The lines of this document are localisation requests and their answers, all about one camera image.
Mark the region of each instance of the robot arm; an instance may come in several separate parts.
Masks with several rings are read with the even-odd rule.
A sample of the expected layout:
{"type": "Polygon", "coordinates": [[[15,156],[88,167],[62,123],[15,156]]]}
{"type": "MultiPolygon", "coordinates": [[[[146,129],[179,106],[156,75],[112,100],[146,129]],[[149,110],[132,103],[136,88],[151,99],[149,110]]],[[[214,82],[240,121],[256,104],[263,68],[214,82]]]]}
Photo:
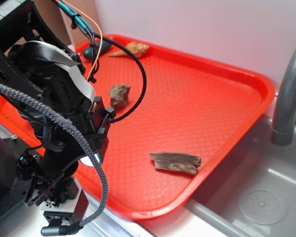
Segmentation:
{"type": "MultiPolygon", "coordinates": [[[[31,0],[0,0],[0,84],[34,98],[69,119],[101,164],[116,113],[112,108],[106,109],[102,98],[95,96],[84,73],[80,57],[55,37],[31,0]],[[20,38],[27,42],[14,45],[20,38]]],[[[78,181],[71,176],[85,150],[72,134],[41,111],[12,96],[7,99],[19,108],[20,115],[30,122],[46,148],[39,162],[29,154],[29,149],[17,161],[18,178],[32,180],[25,204],[38,206],[45,201],[52,208],[45,212],[50,225],[43,228],[42,234],[68,233],[62,224],[74,225],[69,230],[71,233],[77,231],[87,199],[78,181]],[[59,207],[68,203],[71,208],[61,211],[59,207]]]]}

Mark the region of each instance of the red tray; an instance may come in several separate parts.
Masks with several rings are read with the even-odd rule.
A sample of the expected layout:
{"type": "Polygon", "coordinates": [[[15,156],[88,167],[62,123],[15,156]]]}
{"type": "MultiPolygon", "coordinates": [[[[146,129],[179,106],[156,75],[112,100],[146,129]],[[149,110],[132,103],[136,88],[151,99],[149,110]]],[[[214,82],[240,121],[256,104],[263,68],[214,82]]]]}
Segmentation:
{"type": "MultiPolygon", "coordinates": [[[[134,41],[110,37],[122,45],[134,41]]],[[[140,58],[148,77],[146,96],[132,115],[112,124],[103,164],[109,182],[108,207],[133,220],[156,218],[181,207],[275,94],[272,83],[260,74],[146,44],[150,49],[140,58]],[[161,151],[202,157],[197,175],[156,170],[149,153],[161,151]]],[[[77,51],[87,46],[79,45],[77,51]]],[[[119,116],[136,102],[142,78],[129,57],[108,57],[114,51],[112,47],[101,56],[94,87],[108,107],[113,85],[132,86],[129,105],[119,116]]],[[[82,61],[89,69],[90,61],[82,61]]],[[[0,122],[28,144],[38,143],[29,124],[1,98],[0,122]]],[[[100,198],[99,178],[92,167],[80,165],[75,175],[87,192],[100,198]]]]}

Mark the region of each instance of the stainless steel sink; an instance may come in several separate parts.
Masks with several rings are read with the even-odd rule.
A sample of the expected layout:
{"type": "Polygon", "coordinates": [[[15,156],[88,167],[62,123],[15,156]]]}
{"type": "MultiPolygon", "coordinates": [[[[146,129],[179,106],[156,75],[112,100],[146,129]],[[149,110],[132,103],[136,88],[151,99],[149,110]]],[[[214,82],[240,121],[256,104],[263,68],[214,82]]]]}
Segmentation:
{"type": "Polygon", "coordinates": [[[185,206],[227,236],[296,237],[296,131],[273,145],[263,116],[185,206]]]}

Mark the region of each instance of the driftwood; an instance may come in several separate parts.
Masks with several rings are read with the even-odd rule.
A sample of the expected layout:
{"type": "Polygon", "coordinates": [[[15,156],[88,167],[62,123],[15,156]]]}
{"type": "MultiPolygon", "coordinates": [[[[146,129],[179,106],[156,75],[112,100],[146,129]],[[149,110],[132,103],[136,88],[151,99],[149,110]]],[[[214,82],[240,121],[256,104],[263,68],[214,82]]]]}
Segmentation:
{"type": "Polygon", "coordinates": [[[150,153],[156,169],[180,171],[195,175],[201,166],[201,158],[184,153],[150,153]]]}

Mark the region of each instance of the sink drain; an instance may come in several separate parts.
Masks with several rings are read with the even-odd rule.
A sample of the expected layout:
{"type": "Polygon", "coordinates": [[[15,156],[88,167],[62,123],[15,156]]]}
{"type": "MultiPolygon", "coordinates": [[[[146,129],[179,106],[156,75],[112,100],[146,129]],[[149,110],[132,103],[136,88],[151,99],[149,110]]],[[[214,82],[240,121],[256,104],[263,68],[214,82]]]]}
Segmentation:
{"type": "Polygon", "coordinates": [[[244,217],[260,225],[280,222],[288,209],[284,196],[266,186],[243,190],[238,198],[238,207],[244,217]]]}

